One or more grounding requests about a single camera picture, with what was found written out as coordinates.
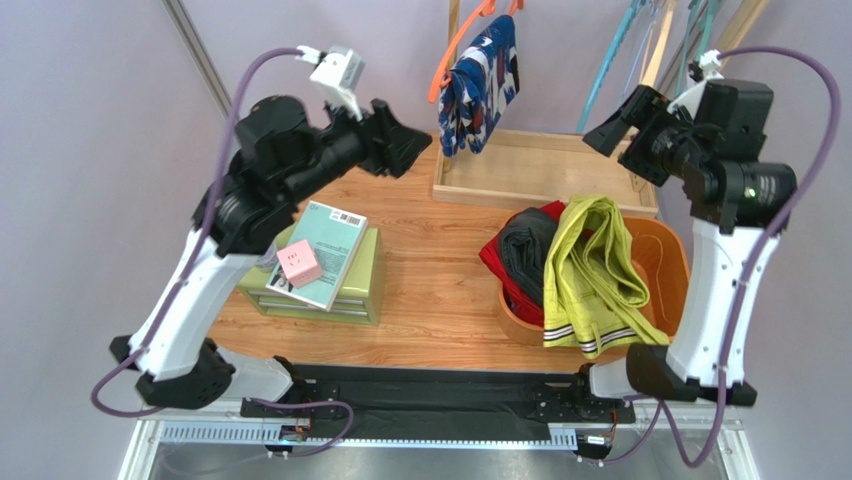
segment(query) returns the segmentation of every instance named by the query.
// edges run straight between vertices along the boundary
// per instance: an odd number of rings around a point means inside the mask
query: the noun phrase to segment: orange basket
[[[689,287],[689,263],[683,244],[671,228],[658,220],[624,217],[624,224],[633,235],[630,251],[633,268],[651,292],[651,300],[639,312],[651,325],[673,338],[680,325]],[[500,304],[497,322],[503,333],[517,343],[541,346],[544,330],[512,313],[499,281],[497,297]]]

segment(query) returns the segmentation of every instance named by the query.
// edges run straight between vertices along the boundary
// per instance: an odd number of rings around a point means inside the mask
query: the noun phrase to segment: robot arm
[[[716,72],[717,56],[708,52],[692,66],[699,83],[674,101],[639,86],[583,138],[610,155],[628,129],[637,128],[619,163],[657,186],[671,175],[682,179],[695,218],[693,274],[672,345],[633,345],[625,359],[587,368],[595,397],[716,398],[716,366],[737,279],[758,237],[796,189],[789,166],[757,159],[772,91],[723,79]],[[772,238],[763,250],[740,313],[725,382],[729,404],[756,400],[757,392],[745,383],[744,345],[761,273],[778,241]]]
[[[292,384],[286,361],[235,354],[206,338],[228,295],[275,236],[293,224],[300,202],[356,166],[400,177],[432,142],[430,135],[401,125],[382,100],[371,102],[372,113],[360,109],[352,89],[364,64],[355,52],[299,50],[301,60],[316,66],[311,81],[326,98],[331,123],[323,130],[310,126],[304,106],[290,96],[261,100],[237,123],[241,149],[225,175],[210,236],[135,362],[142,373],[137,390],[149,405],[197,409],[220,397],[275,401],[284,395]],[[172,281],[198,240],[209,194],[195,211]],[[154,316],[134,335],[113,340],[110,350],[119,362],[142,348]]]

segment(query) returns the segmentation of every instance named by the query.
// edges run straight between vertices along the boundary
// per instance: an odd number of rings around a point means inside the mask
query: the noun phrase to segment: orange hanger
[[[524,0],[512,0],[511,5],[509,6],[509,15],[514,15],[515,12],[522,10],[523,8]],[[491,15],[495,10],[497,10],[497,0],[484,0],[478,7],[476,7],[473,13],[470,14],[470,17],[467,18],[459,31],[456,32],[456,36],[453,37],[453,40],[447,47],[447,51],[444,52],[444,57],[441,58],[441,63],[438,64],[438,68],[435,70],[435,75],[432,77],[432,85],[429,87],[429,103],[435,103],[435,100],[438,98],[438,90],[449,85],[450,76],[447,64],[450,62],[450,57],[453,55],[453,52],[455,52],[456,48],[458,48],[462,37],[464,37],[464,34],[467,33],[470,26],[473,25],[473,21],[476,20],[477,16],[487,17],[488,15]]]

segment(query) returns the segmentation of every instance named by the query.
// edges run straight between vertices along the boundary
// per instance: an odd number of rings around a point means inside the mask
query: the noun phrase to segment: yellow garment
[[[579,346],[595,358],[617,345],[669,343],[639,313],[650,293],[630,263],[632,242],[613,199],[571,199],[544,267],[545,347]]]

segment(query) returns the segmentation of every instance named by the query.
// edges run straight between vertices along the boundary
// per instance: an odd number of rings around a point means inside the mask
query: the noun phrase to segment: blue patterned cloth
[[[444,156],[452,157],[466,145],[481,152],[519,89],[515,21],[502,15],[462,53],[450,69],[449,85],[441,89],[438,124]]]

